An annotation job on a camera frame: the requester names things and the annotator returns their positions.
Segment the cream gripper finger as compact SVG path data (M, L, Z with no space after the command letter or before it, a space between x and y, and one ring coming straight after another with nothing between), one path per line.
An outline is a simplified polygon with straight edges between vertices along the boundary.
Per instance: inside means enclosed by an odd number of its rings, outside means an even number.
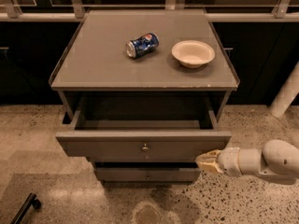
M218 149L208 151L196 157L195 163L202 171L210 172L213 174L222 174L223 170L217 163L217 158L221 154Z

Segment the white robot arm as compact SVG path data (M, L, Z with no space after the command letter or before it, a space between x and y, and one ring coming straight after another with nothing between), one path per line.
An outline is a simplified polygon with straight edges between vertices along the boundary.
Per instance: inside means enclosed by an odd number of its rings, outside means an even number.
M295 65L269 108L281 118L299 92L299 63ZM251 175L282 185L293 185L299 179L299 148L287 141L273 139L259 147L226 147L201 154L195 159L202 171L230 177Z

